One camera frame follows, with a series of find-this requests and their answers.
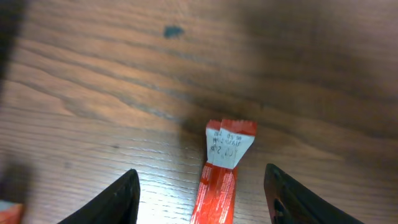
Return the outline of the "orange stick sachet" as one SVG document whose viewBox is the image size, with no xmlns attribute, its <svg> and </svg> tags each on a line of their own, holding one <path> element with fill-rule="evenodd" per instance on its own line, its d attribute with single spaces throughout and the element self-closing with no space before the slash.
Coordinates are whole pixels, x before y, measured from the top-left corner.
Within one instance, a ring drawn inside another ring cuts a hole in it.
<svg viewBox="0 0 398 224">
<path fill-rule="evenodd" d="M 257 123 L 253 121 L 223 119 L 207 123 L 207 161 L 190 223 L 233 223 L 237 164 L 253 144 L 256 132 Z"/>
</svg>

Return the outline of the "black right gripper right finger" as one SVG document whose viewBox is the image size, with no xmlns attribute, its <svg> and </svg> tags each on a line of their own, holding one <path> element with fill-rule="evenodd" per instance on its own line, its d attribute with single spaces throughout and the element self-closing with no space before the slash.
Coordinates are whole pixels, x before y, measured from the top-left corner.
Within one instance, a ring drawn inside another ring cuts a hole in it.
<svg viewBox="0 0 398 224">
<path fill-rule="evenodd" d="M 266 165 L 264 191 L 272 224 L 363 224 L 274 164 Z"/>
</svg>

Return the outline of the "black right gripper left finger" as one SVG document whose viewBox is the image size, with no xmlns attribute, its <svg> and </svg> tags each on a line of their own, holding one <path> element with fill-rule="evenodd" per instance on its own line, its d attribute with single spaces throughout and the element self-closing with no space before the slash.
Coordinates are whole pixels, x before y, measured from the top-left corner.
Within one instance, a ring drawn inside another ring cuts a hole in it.
<svg viewBox="0 0 398 224">
<path fill-rule="evenodd" d="M 60 224 L 136 224 L 139 200 L 139 176 L 130 169 Z"/>
</svg>

